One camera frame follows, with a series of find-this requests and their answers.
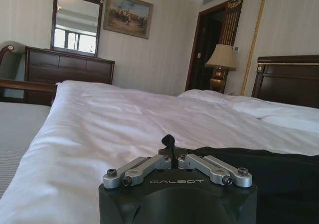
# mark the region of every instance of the wooden mirror frame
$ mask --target wooden mirror frame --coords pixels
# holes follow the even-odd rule
[[[89,53],[89,52],[83,52],[83,51],[77,51],[77,50],[70,50],[66,48],[59,48],[54,47],[54,31],[56,29],[56,15],[57,15],[57,4],[58,0],[53,0],[53,15],[52,15],[52,31],[51,31],[51,50],[56,51],[63,51],[63,52],[69,52],[69,53],[75,53],[79,55],[85,55],[85,56],[93,56],[97,57],[98,55],[98,48],[99,48],[99,38],[100,38],[100,30],[101,30],[101,22],[102,22],[102,13],[103,13],[103,3],[104,0],[84,0],[89,1],[95,4],[98,4],[99,7],[99,18],[98,18],[98,27],[96,31],[96,47],[95,47],[95,53]]]

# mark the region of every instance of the table lamp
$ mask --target table lamp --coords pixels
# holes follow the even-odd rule
[[[213,55],[205,66],[214,68],[213,76],[210,79],[210,89],[224,93],[228,71],[236,70],[233,47],[217,44]]]

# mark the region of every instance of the white duvet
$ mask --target white duvet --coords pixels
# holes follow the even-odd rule
[[[98,224],[107,169],[153,156],[168,133],[176,145],[319,154],[319,133],[281,127],[209,101],[63,82],[50,114],[0,200],[0,223]]]

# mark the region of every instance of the black cloth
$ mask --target black cloth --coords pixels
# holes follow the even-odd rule
[[[319,224],[319,156],[243,148],[187,151],[249,170],[258,187],[257,224]]]

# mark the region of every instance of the dresser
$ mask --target dresser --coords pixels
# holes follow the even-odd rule
[[[65,80],[112,84],[114,61],[34,47],[25,49],[25,80],[55,84]],[[25,91],[29,104],[51,105],[52,95]]]

